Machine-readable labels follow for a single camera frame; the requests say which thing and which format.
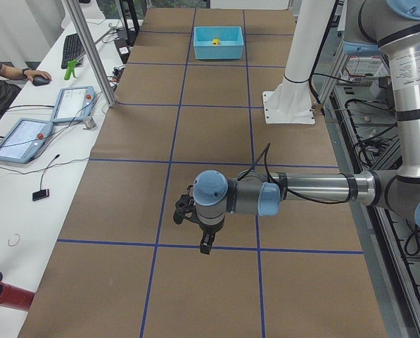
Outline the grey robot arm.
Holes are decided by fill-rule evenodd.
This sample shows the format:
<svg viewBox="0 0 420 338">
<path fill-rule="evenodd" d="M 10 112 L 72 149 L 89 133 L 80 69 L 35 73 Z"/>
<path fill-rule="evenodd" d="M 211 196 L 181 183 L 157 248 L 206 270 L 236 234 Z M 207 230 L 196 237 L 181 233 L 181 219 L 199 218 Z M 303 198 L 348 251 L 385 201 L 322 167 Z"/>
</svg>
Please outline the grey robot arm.
<svg viewBox="0 0 420 338">
<path fill-rule="evenodd" d="M 257 173 L 228 179 L 201 172 L 188 188 L 191 203 L 175 205 L 174 221 L 199 225 L 202 254 L 211 251 L 226 214 L 272 216 L 286 199 L 321 204 L 358 201 L 394 212 L 420 227 L 420 1 L 349 1 L 348 51 L 378 51 L 388 57 L 402 165 L 359 174 Z"/>
</svg>

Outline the person's forearm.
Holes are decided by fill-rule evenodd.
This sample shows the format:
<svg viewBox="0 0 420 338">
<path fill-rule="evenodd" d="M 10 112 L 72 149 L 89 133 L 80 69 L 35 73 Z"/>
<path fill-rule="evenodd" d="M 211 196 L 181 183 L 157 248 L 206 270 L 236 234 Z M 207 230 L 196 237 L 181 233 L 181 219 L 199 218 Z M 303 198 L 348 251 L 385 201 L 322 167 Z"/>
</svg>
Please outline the person's forearm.
<svg viewBox="0 0 420 338">
<path fill-rule="evenodd" d="M 27 78 L 23 69 L 5 64 L 0 68 L 0 77 L 4 77 L 8 80 L 24 80 Z"/>
</svg>

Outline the person's hand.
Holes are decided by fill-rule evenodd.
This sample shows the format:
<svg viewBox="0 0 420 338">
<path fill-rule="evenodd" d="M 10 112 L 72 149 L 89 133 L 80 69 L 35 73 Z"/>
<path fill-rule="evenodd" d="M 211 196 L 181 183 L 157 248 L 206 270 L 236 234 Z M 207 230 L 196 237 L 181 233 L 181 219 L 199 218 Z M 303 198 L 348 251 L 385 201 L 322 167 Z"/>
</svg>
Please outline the person's hand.
<svg viewBox="0 0 420 338">
<path fill-rule="evenodd" d="M 28 70 L 25 70 L 24 71 L 24 75 L 31 82 L 34 82 L 34 79 L 35 78 L 38 78 L 38 77 L 44 78 L 47 82 L 50 82 L 52 80 L 51 75 L 48 72 L 42 71 L 42 70 L 31 70 L 31 69 L 28 69 Z"/>
</svg>

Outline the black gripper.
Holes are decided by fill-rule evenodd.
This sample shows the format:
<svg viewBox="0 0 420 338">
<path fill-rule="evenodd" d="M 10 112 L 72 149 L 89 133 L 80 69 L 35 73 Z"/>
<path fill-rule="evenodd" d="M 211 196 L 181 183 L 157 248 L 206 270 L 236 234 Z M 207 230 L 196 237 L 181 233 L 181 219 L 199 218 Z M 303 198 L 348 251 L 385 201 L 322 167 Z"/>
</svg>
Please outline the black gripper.
<svg viewBox="0 0 420 338">
<path fill-rule="evenodd" d="M 199 222 L 198 225 L 203 231 L 203 236 L 199 245 L 200 253 L 210 254 L 216 233 L 224 227 L 224 221 L 220 221 L 214 225 Z"/>
</svg>

